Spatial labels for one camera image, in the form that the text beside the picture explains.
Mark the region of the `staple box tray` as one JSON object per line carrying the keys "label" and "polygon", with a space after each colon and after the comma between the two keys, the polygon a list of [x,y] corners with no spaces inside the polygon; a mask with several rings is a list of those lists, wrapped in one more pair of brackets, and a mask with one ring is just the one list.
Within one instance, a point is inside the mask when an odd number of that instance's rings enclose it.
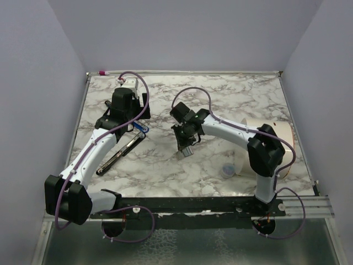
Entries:
{"label": "staple box tray", "polygon": [[179,151],[176,153],[176,156],[177,156],[177,159],[178,159],[178,160],[182,160],[182,159],[184,159],[184,158],[186,158],[186,157],[189,157],[189,156],[191,156],[191,155],[193,155],[193,154],[194,154],[194,153],[193,153],[191,147],[188,146],[188,147],[186,147],[186,148],[184,148],[184,149],[182,149],[182,150],[179,150]]}

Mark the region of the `blue stapler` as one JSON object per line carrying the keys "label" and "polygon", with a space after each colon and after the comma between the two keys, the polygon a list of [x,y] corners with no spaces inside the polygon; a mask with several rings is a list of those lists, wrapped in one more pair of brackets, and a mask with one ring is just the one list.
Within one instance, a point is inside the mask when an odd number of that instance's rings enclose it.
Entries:
{"label": "blue stapler", "polygon": [[[109,112],[111,108],[111,102],[109,100],[106,100],[104,103],[107,107],[107,112]],[[149,127],[138,120],[134,121],[131,125],[145,134],[149,132]]]}

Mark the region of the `black stapler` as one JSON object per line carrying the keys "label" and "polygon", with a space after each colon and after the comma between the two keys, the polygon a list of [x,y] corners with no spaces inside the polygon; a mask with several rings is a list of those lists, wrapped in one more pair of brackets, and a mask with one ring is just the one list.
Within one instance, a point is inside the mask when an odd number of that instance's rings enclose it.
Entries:
{"label": "black stapler", "polygon": [[114,154],[106,163],[97,169],[96,175],[103,176],[111,167],[117,163],[119,159],[125,157],[130,151],[132,151],[138,144],[140,144],[146,137],[146,134],[139,132],[132,140],[124,145],[116,154]]}

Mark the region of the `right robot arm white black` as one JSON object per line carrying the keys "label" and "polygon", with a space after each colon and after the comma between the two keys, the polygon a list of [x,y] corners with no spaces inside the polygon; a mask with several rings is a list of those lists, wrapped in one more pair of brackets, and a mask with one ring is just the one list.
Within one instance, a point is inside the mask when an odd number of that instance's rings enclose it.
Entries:
{"label": "right robot arm white black", "polygon": [[194,112],[182,102],[171,109],[170,115],[177,121],[172,129],[181,153],[199,143],[202,135],[224,139],[246,150],[250,167],[256,173],[253,209],[260,216],[273,210],[275,173],[282,163],[285,149],[270,125],[247,127],[221,119],[206,109]]}

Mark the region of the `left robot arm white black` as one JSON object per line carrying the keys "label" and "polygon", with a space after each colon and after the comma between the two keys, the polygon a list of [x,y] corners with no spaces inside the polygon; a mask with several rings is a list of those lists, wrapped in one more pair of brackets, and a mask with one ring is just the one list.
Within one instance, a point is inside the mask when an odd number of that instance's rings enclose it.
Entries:
{"label": "left robot arm white black", "polygon": [[77,225],[102,211],[110,218],[120,215],[119,194],[106,189],[88,193],[87,189],[103,158],[128,131],[128,125],[150,119],[149,92],[142,98],[139,99],[134,88],[122,86],[114,90],[110,107],[96,121],[79,155],[58,176],[47,177],[44,190],[48,214]]}

